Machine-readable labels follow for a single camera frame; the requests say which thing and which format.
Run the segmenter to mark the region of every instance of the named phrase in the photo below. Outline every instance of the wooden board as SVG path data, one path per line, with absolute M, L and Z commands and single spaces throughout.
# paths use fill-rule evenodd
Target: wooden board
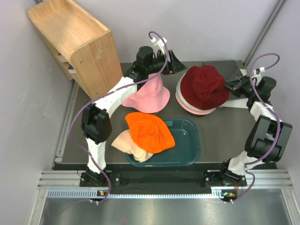
M 53 53 L 60 53 L 76 71 L 69 74 L 92 98 L 106 94 L 122 77 L 111 30 L 72 0 L 49 0 L 28 10 L 28 16 Z

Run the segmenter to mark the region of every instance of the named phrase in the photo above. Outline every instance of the metal floor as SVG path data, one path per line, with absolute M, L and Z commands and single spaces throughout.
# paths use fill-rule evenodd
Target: metal floor
M 109 199 L 103 205 L 47 199 L 41 225 L 291 225 L 281 190 L 252 190 L 234 205 L 218 199 Z

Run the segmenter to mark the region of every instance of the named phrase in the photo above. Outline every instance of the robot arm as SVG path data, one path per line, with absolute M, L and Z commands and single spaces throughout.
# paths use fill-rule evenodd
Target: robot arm
M 105 144 L 112 132 L 110 117 L 122 102 L 131 94 L 137 92 L 143 84 L 132 85 L 119 91 L 115 90 L 125 85 L 134 84 L 147 79 L 149 74 L 159 72 L 165 63 L 167 56 L 164 52 L 163 43 L 161 40 L 157 41 L 155 38 L 152 38 L 152 42 L 157 54 L 155 54 L 153 49 L 149 46 L 141 47 L 132 67 L 124 73 L 124 76 L 117 85 L 109 91 L 114 91 L 114 93 L 89 105 L 82 113 L 81 128 L 87 139 L 89 152 L 101 169 L 106 167 Z M 174 74 L 187 69 L 187 67 L 176 58 L 172 50 L 169 50 L 167 54 L 169 61 L 162 71 L 162 74 Z M 99 169 L 97 169 L 92 162 L 91 156 L 89 156 L 87 172 L 95 179 L 97 179 L 97 176 L 100 174 Z
M 121 78 L 119 83 L 111 91 L 117 90 L 124 85 L 145 80 L 149 74 L 157 73 L 162 69 L 166 58 L 163 46 L 160 41 L 152 40 L 152 42 L 154 43 L 157 54 L 155 54 L 153 49 L 149 46 L 141 47 L 132 67 L 125 72 L 124 77 Z M 186 69 L 175 57 L 172 50 L 169 50 L 167 54 L 169 61 L 162 74 L 174 74 Z M 260 73 L 263 71 L 263 68 L 255 70 L 256 89 L 268 107 L 272 107 L 269 102 L 269 97 L 270 92 L 276 86 L 276 81 L 266 76 L 261 78 Z M 112 131 L 110 117 L 121 103 L 131 94 L 135 93 L 141 86 L 142 84 L 133 85 L 115 91 L 113 94 L 96 101 L 83 111 L 82 129 L 87 138 L 89 151 L 101 169 L 106 167 L 105 144 Z M 277 123 L 273 114 L 256 98 L 248 76 L 244 75 L 237 80 L 227 82 L 225 87 L 237 97 L 244 95 L 248 98 L 247 108 L 256 120 L 256 124 L 246 141 L 245 151 L 239 156 L 224 162 L 222 165 L 220 177 L 227 183 L 233 183 L 239 182 L 245 175 L 245 163 L 259 159 L 270 149 L 274 141 Z M 281 159 L 291 134 L 292 126 L 282 121 L 280 126 L 280 136 L 273 151 L 262 162 L 252 164 L 248 169 L 258 164 L 271 161 L 277 162 Z M 91 176 L 95 176 L 95 179 L 97 179 L 97 176 L 100 174 L 100 171 L 96 168 L 90 157 L 87 172 L 90 172 Z
M 257 91 L 267 107 L 273 109 L 269 102 L 270 92 L 276 86 L 276 81 L 270 77 L 261 78 L 261 72 L 264 68 L 256 69 L 256 86 Z M 262 157 L 271 147 L 274 142 L 274 137 L 277 129 L 277 120 L 275 116 L 256 98 L 252 90 L 249 77 L 244 76 L 235 81 L 230 81 L 225 84 L 235 96 L 244 95 L 248 98 L 247 107 L 254 116 L 256 121 L 245 144 L 245 151 L 239 156 L 229 159 L 224 162 L 221 168 L 221 177 L 228 183 L 239 182 L 245 175 L 245 163 L 254 162 Z M 280 135 L 272 152 L 263 160 L 255 164 L 249 165 L 247 168 L 252 169 L 256 165 L 266 162 L 278 162 L 287 144 L 287 141 L 292 132 L 292 126 L 283 121 L 280 122 Z

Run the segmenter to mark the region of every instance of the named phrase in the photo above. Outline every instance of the stacked hats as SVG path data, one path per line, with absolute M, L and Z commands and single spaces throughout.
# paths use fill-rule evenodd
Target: stacked hats
M 125 107 L 132 107 L 143 113 L 157 113 L 161 111 L 170 99 L 170 92 L 163 86 L 161 76 L 158 75 L 147 81 L 136 93 L 130 95 L 122 103 Z
M 206 115 L 229 98 L 225 79 L 213 66 L 191 67 L 176 87 L 178 103 L 189 113 Z

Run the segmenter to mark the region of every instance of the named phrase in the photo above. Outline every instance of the pink bucket hat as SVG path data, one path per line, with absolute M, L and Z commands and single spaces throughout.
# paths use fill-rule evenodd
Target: pink bucket hat
M 170 92 L 163 86 L 161 76 L 147 81 L 141 89 L 130 95 L 122 103 L 125 107 L 135 108 L 143 113 L 157 113 L 161 111 L 170 99 Z

